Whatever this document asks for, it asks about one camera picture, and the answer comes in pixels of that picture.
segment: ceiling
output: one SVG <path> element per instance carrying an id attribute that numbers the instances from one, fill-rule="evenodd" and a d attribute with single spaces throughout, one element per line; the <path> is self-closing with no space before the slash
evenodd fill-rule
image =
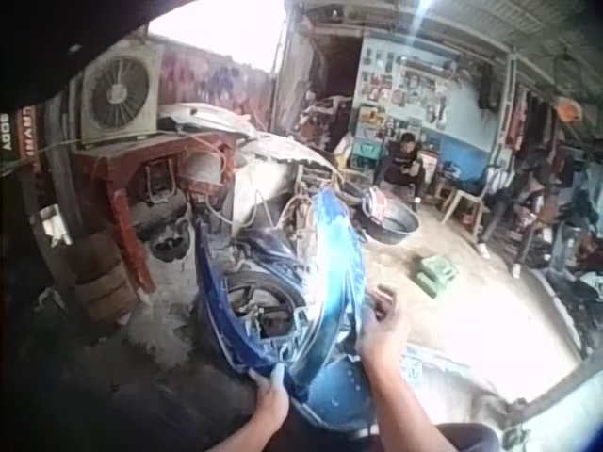
<path id="1" fill-rule="evenodd" d="M 544 93 L 552 93 L 554 86 L 571 89 L 589 119 L 577 124 L 576 130 L 587 140 L 599 136 L 596 105 L 603 94 L 603 46 L 599 44 L 603 15 L 596 1 L 432 0 L 427 9 L 424 0 L 301 3 L 315 30 L 336 29 L 358 36 L 366 29 L 413 34 L 491 60 L 500 69 L 506 56 L 515 52 L 521 81 Z M 577 63 L 561 63 L 555 76 L 554 58 L 565 52 Z"/>

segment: concrete floor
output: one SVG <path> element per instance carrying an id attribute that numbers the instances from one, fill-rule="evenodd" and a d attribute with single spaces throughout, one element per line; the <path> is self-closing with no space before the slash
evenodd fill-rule
<path id="1" fill-rule="evenodd" d="M 366 245 L 369 285 L 399 290 L 413 323 L 411 342 L 446 353 L 487 379 L 507 400 L 532 400 L 578 363 L 571 336 L 546 291 L 530 272 L 515 280 L 503 259 L 487 261 L 452 218 L 422 206 L 419 230 L 398 245 Z M 421 258 L 439 254 L 460 276 L 437 301 L 411 279 Z"/>

